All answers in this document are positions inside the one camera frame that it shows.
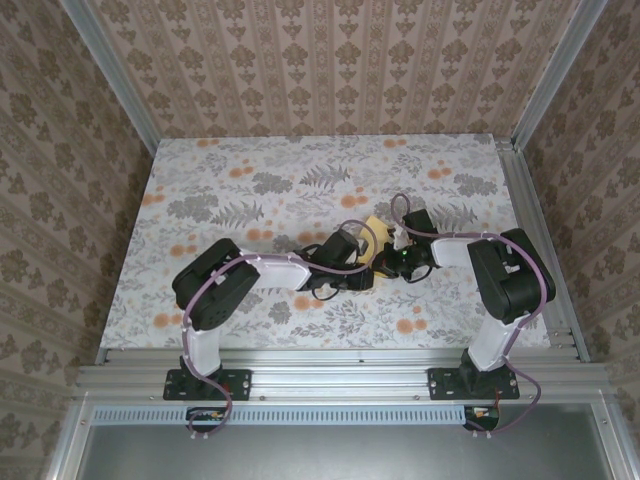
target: patterned wallpaper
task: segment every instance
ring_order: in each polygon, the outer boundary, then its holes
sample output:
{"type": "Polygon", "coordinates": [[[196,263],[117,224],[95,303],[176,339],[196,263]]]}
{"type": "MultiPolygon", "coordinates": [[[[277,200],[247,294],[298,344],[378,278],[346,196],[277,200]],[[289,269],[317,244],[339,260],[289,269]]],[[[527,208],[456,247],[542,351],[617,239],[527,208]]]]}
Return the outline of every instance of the patterned wallpaper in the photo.
{"type": "Polygon", "coordinates": [[[47,465],[150,158],[56,1],[0,2],[0,478],[47,465]]]}
{"type": "Polygon", "coordinates": [[[90,0],[164,137],[510,135],[578,0],[90,0]]]}
{"type": "Polygon", "coordinates": [[[596,361],[640,445],[640,2],[610,1],[526,147],[596,361]]]}

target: purple cable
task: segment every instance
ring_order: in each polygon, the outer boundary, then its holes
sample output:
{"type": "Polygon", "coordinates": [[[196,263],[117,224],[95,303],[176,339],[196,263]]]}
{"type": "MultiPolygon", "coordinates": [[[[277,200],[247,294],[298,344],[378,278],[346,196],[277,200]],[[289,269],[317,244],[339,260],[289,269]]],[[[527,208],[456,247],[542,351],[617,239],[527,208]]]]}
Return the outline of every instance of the purple cable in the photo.
{"type": "MultiPolygon", "coordinates": [[[[371,255],[371,258],[369,258],[367,263],[365,263],[360,267],[354,268],[352,270],[338,270],[335,268],[325,267],[322,265],[316,265],[314,263],[306,262],[305,260],[301,259],[298,256],[294,257],[287,254],[251,253],[251,254],[242,255],[240,257],[234,258],[229,263],[223,265],[219,270],[216,270],[215,272],[213,272],[211,276],[207,279],[207,281],[202,284],[202,286],[198,289],[196,294],[191,298],[191,300],[187,304],[187,308],[185,308],[184,310],[184,315],[182,317],[182,346],[184,349],[184,355],[183,355],[184,363],[194,377],[214,387],[216,390],[222,393],[222,395],[224,395],[224,398],[227,401],[227,410],[225,412],[224,417],[222,418],[220,423],[216,425],[211,432],[208,432],[208,433],[218,432],[220,428],[229,421],[231,412],[233,410],[233,401],[231,399],[231,395],[229,395],[229,392],[227,392],[224,388],[222,388],[222,386],[219,383],[211,380],[210,378],[207,378],[206,376],[198,372],[195,365],[191,361],[191,355],[189,354],[189,342],[187,341],[187,332],[189,330],[189,327],[191,326],[190,316],[195,304],[198,302],[198,300],[200,300],[200,297],[204,294],[204,292],[206,292],[209,289],[209,287],[211,287],[211,285],[213,285],[213,283],[221,275],[224,275],[229,269],[233,268],[239,263],[246,262],[247,260],[259,260],[259,259],[279,260],[282,258],[288,258],[289,262],[291,263],[295,263],[303,267],[315,268],[316,270],[321,270],[323,272],[335,273],[338,275],[353,275],[366,270],[373,263],[373,260],[376,258],[376,255],[378,254],[378,239],[373,229],[369,225],[367,225],[366,223],[360,220],[347,220],[343,222],[339,228],[342,229],[345,225],[348,225],[350,223],[360,225],[361,227],[365,228],[371,234],[371,239],[373,241],[373,255],[371,255]]],[[[198,411],[189,418],[189,431],[191,431],[193,438],[195,438],[195,436],[197,435],[197,432],[193,429],[193,420],[195,419],[195,417],[197,417],[198,415],[202,415],[203,413],[204,413],[203,410],[198,411]]]]}
{"type": "MultiPolygon", "coordinates": [[[[538,283],[540,284],[540,304],[538,305],[538,307],[528,317],[526,317],[524,320],[521,320],[518,323],[518,326],[516,327],[515,331],[511,335],[511,338],[507,342],[507,345],[505,346],[504,350],[502,351],[502,356],[503,356],[505,365],[507,365],[507,367],[509,367],[511,370],[513,370],[517,375],[520,375],[521,377],[523,377],[526,380],[528,380],[529,382],[531,382],[536,387],[537,393],[536,393],[536,396],[534,397],[533,401],[529,404],[529,406],[526,408],[526,410],[518,418],[516,418],[513,422],[509,423],[508,425],[505,425],[504,427],[501,427],[501,428],[498,428],[496,430],[493,430],[491,433],[503,432],[503,431],[511,428],[512,426],[516,425],[525,416],[527,416],[529,414],[529,412],[531,412],[531,410],[533,410],[535,408],[535,406],[540,401],[540,397],[542,396],[542,387],[540,387],[540,384],[538,382],[536,382],[529,375],[527,375],[524,372],[522,372],[522,371],[518,370],[517,368],[515,368],[511,364],[511,362],[509,362],[509,359],[507,358],[507,355],[509,355],[509,352],[513,348],[513,345],[516,343],[516,340],[518,339],[518,336],[520,335],[520,332],[522,331],[522,329],[529,322],[531,322],[534,318],[536,318],[540,314],[540,312],[542,312],[542,309],[544,308],[545,304],[547,303],[547,286],[545,284],[544,276],[542,275],[542,271],[540,270],[540,267],[538,267],[538,265],[536,265],[536,262],[533,260],[533,258],[531,258],[531,255],[529,255],[527,252],[525,252],[522,247],[520,247],[518,244],[512,242],[508,238],[505,238],[505,237],[503,237],[501,235],[498,235],[496,233],[477,233],[477,232],[473,232],[473,233],[454,233],[454,232],[450,232],[450,233],[425,233],[425,232],[419,232],[417,230],[409,228],[408,226],[406,226],[404,224],[404,222],[402,221],[402,219],[400,218],[400,216],[396,212],[395,205],[396,205],[396,201],[398,200],[398,198],[404,199],[404,201],[407,203],[407,213],[411,212],[411,201],[409,200],[409,197],[407,197],[404,193],[397,193],[391,199],[391,216],[393,217],[393,220],[398,225],[400,225],[400,227],[405,229],[407,232],[412,233],[414,235],[421,236],[421,237],[430,237],[430,238],[454,238],[454,237],[456,237],[456,238],[492,238],[494,240],[498,240],[498,241],[504,243],[505,245],[508,245],[509,247],[511,247],[511,249],[513,249],[516,252],[518,252],[522,256],[522,258],[524,258],[524,260],[529,264],[529,266],[531,266],[531,269],[533,270],[533,273],[535,274],[536,278],[538,279],[538,283]]],[[[476,428],[480,428],[481,430],[484,430],[482,427],[480,427],[478,424],[476,424],[474,422],[469,422],[469,423],[471,425],[473,425],[474,427],[476,427],[476,428]]]]}

